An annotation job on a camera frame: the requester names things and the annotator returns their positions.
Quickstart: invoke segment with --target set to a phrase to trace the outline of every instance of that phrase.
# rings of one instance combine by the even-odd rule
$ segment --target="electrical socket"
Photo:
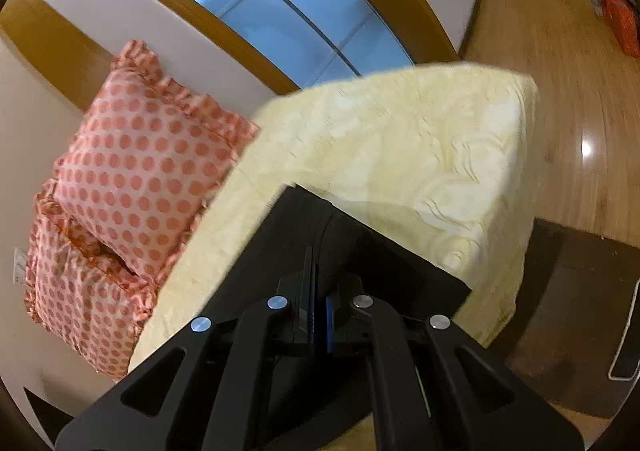
[[[24,285],[24,277],[27,273],[27,256],[17,247],[14,247],[14,285]]]

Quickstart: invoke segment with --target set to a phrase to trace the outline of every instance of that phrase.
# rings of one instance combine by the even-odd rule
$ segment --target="silver screw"
[[[357,308],[369,308],[373,305],[373,298],[366,294],[360,294],[353,298],[353,304]]]
[[[191,330],[194,332],[206,332],[211,328],[211,320],[208,317],[196,317],[191,321]]]
[[[435,316],[430,317],[429,324],[436,330],[446,330],[451,325],[451,322],[447,316],[436,314]]]
[[[267,300],[267,306],[271,310],[280,310],[286,307],[287,303],[289,303],[289,300],[284,296],[272,296]]]

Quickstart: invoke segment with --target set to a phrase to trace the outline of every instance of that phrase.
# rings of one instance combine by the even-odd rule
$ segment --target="brown floor mat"
[[[640,249],[536,219],[516,316],[492,349],[546,400],[613,417],[632,383],[607,372],[638,277]]]

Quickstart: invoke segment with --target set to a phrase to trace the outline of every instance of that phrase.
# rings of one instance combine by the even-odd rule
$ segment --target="pink polka dot pillow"
[[[52,199],[54,179],[36,197],[25,303],[31,319],[60,337],[96,370],[121,379],[156,285],[130,274]]]
[[[54,198],[132,272],[160,284],[257,132],[163,76],[156,54],[130,41],[56,163]]]

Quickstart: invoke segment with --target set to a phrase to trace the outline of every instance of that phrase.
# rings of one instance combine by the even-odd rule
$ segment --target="folded black cloth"
[[[318,294],[331,293],[345,272],[359,275],[366,293],[401,314],[452,317],[468,296],[459,279],[407,251],[300,186],[287,187],[264,219],[203,314],[239,317],[276,292],[281,277],[302,270],[314,248]],[[362,362],[281,358],[269,408],[270,450],[313,450],[371,411]]]

